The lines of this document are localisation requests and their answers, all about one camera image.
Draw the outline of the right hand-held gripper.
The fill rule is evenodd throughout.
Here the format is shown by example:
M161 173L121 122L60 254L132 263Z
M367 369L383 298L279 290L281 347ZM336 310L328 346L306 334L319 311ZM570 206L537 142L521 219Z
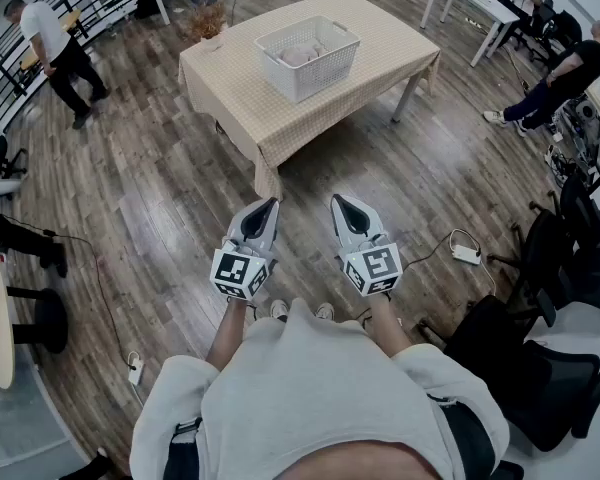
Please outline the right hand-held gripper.
M339 194L331 199L331 214L340 244L348 246L339 250L342 271L357 292L369 297L393 290L403 267L379 214L361 200Z

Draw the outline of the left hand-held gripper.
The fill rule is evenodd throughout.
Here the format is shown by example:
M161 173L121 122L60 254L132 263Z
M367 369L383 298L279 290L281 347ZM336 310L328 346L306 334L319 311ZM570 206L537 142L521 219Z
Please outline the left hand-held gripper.
M222 295L252 301L277 262L270 251L277 236L280 204L260 199L236 213L227 237L214 251L209 279Z

